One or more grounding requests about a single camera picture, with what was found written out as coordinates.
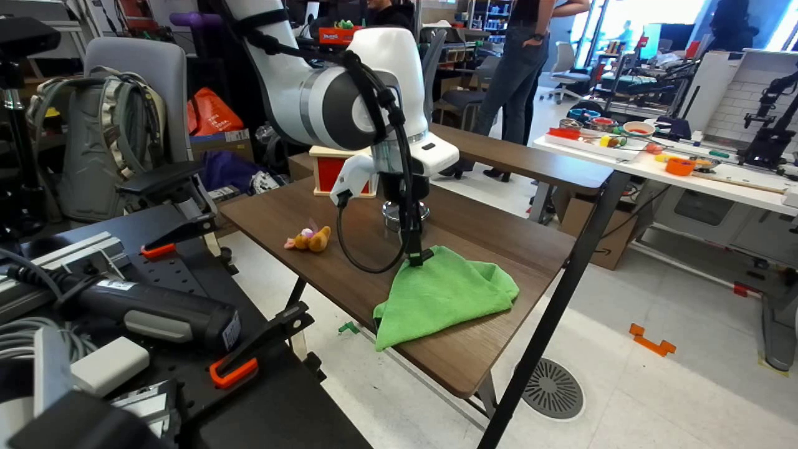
green towel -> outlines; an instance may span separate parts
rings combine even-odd
[[[499,263],[468,260],[449,246],[433,251],[423,266],[403,263],[390,300],[374,307],[383,318],[376,348],[506,312],[520,297],[520,283]]]

gray backpack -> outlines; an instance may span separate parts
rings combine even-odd
[[[62,104],[69,124],[56,199],[69,220],[101,221],[138,210],[118,186],[165,161],[162,96],[136,71],[110,68],[56,78],[39,86],[29,120],[44,136],[47,109]]]

